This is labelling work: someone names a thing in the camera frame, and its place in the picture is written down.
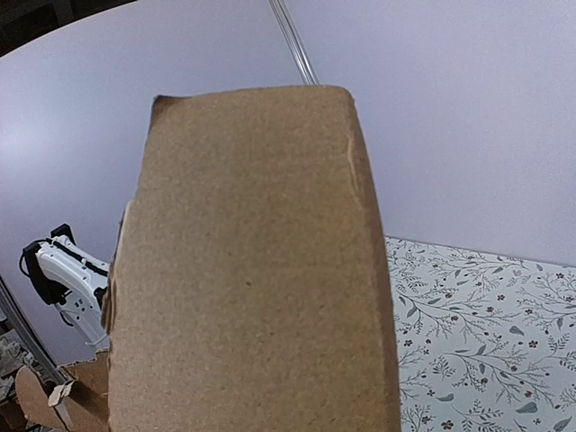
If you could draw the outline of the brown cardboard box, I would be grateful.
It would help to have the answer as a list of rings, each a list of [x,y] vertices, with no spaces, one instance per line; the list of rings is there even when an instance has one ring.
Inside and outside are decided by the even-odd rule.
[[[156,98],[122,217],[109,348],[24,416],[63,431],[397,431],[383,228],[335,86]]]

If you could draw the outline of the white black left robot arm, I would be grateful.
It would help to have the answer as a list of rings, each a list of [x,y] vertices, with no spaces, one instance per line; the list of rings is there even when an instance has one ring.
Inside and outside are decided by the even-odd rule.
[[[101,319],[110,264],[78,247],[69,225],[63,223],[24,247],[19,268],[43,302],[54,307],[87,346],[109,347]]]

